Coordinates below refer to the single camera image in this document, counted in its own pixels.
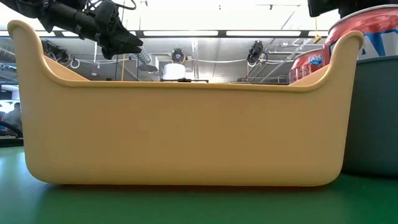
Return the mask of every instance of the can label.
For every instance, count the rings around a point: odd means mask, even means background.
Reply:
[[[330,63],[337,40],[352,30],[364,34],[358,60],[398,55],[398,8],[378,9],[350,17],[332,28],[323,46],[323,65]]]
[[[289,73],[290,83],[296,82],[322,67],[322,50],[311,51],[299,55]]]

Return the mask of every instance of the white pipe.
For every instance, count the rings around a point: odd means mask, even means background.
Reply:
[[[279,64],[279,63],[284,62],[283,60],[259,60],[259,61],[270,64],[270,65]]]
[[[78,59],[73,59],[73,60],[70,62],[70,64],[69,64],[68,66],[70,66],[70,67],[73,68],[73,69],[76,69],[76,68],[78,68],[78,67],[80,66],[80,61],[79,61]]]
[[[291,55],[291,54],[304,54],[305,52],[279,52],[279,51],[268,51],[268,53],[269,54],[288,54],[288,55]]]
[[[205,63],[234,63],[234,62],[243,62],[247,59],[239,59],[239,60],[231,60],[231,61],[211,61],[211,60],[198,60],[198,62],[205,62]]]
[[[286,42],[282,43],[282,47],[299,47],[300,44],[296,44],[297,41],[300,39],[295,40],[292,44],[288,44]],[[323,44],[306,44],[305,46],[323,46]]]
[[[95,45],[94,45],[94,63],[96,62],[96,60],[97,60],[97,42],[95,42]]]

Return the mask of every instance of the black object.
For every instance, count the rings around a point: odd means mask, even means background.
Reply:
[[[255,41],[251,49],[249,50],[248,54],[248,62],[249,63],[256,63],[259,61],[259,58],[262,54],[262,49],[264,46],[260,40]]]
[[[18,13],[38,18],[47,32],[54,26],[76,33],[81,39],[94,40],[102,47],[104,58],[116,54],[141,52],[143,43],[123,27],[119,19],[119,4],[101,1],[94,9],[92,4],[84,9],[87,0],[0,0]]]
[[[15,126],[13,126],[13,125],[11,125],[11,124],[9,124],[7,122],[0,121],[0,126],[4,126],[4,127],[8,128],[8,129],[10,129],[11,131],[13,131],[17,135],[16,136],[17,138],[23,138],[24,137],[24,134],[22,133],[21,130],[19,130],[18,128],[16,128]]]
[[[69,56],[66,50],[60,49],[48,40],[42,40],[42,45],[44,54],[49,56],[50,58],[55,57],[54,60],[62,63],[65,63],[69,60]]]
[[[311,17],[338,9],[342,18],[356,11],[383,4],[398,4],[398,0],[308,0]]]
[[[189,78],[179,78],[176,80],[164,80],[164,79],[160,79],[161,82],[207,82],[209,83],[209,80],[192,80]]]
[[[343,171],[398,177],[398,56],[358,62]]]
[[[182,63],[185,60],[185,55],[182,53],[182,49],[174,49],[172,60],[176,63]]]
[[[0,148],[24,146],[24,139],[0,139]]]

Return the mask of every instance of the ceiling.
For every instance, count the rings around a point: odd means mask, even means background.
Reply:
[[[145,30],[212,30],[212,29],[234,29],[234,30],[267,30],[267,29],[306,29],[315,30],[315,21],[308,15],[308,7],[303,4],[301,0],[279,0],[279,1],[194,1],[194,0],[148,0],[148,6],[139,4],[136,11],[125,11],[123,21],[128,29],[140,30],[145,27]],[[42,30],[42,26],[37,20],[28,19],[15,13],[14,11],[4,8],[0,4],[0,9],[7,12],[9,15],[7,19],[0,22],[0,30],[6,29],[6,24],[12,19],[22,19],[28,22],[36,30]],[[338,20],[336,12],[330,12],[318,18],[318,29],[328,30],[332,24]],[[81,40],[79,38],[51,38],[42,37],[51,41],[51,43],[59,46],[61,49],[66,49],[71,55],[71,58],[91,60],[94,61],[95,43],[91,40]],[[158,56],[160,60],[160,71],[162,67],[170,63],[170,57],[173,49],[182,49],[189,58],[192,55],[192,42],[198,42],[198,58],[199,60],[209,61],[233,61],[245,59],[248,51],[255,40],[253,38],[142,38],[144,48],[150,53]],[[297,46],[304,39],[260,39],[263,43],[264,49],[268,53],[269,60],[283,61],[289,56],[288,52],[296,50]],[[299,52],[318,49],[322,41],[318,45],[308,45],[299,49]],[[101,56],[101,48],[97,47],[97,60],[104,60]],[[81,63],[75,69],[76,72],[89,78],[90,80],[105,80],[112,78],[113,80],[120,80],[122,73],[124,80],[140,80],[152,81],[159,80],[159,76],[154,73],[147,73],[137,70],[136,61],[128,60],[125,62],[125,70],[123,72],[123,63],[112,64],[92,64]],[[196,62],[199,66],[200,79],[207,79],[211,82],[234,82],[238,78],[246,77],[248,75],[248,66],[246,61],[233,63],[205,63]],[[185,63],[187,67],[188,78],[192,76],[191,60]],[[249,76],[265,77],[278,65],[258,65],[251,70]],[[268,79],[285,77],[292,62],[288,62],[280,66],[274,73],[269,75]],[[253,79],[253,83],[260,81],[260,78]]]

